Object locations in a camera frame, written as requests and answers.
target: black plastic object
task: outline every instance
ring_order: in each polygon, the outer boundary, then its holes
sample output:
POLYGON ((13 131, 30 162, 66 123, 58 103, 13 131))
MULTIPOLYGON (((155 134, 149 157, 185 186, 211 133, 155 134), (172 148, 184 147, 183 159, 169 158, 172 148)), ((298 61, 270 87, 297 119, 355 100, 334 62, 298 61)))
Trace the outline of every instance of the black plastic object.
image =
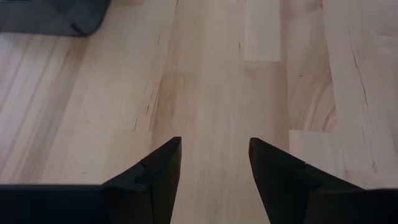
POLYGON ((96 31, 110 0, 0 0, 0 32, 84 36, 96 31))
POLYGON ((2 185, 0 223, 170 223, 180 162, 173 138, 103 185, 2 185))
POLYGON ((271 224, 398 223, 398 190, 364 190, 258 138, 249 157, 271 224))

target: wooden floor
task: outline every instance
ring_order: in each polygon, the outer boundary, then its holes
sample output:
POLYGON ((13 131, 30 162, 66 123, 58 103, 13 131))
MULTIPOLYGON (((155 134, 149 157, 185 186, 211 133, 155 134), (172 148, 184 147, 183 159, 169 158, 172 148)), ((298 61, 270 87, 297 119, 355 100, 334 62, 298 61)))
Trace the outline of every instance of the wooden floor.
POLYGON ((87 39, 0 34, 0 183, 102 183, 183 137, 172 223, 267 223, 259 137, 398 187, 398 1, 114 0, 87 39))

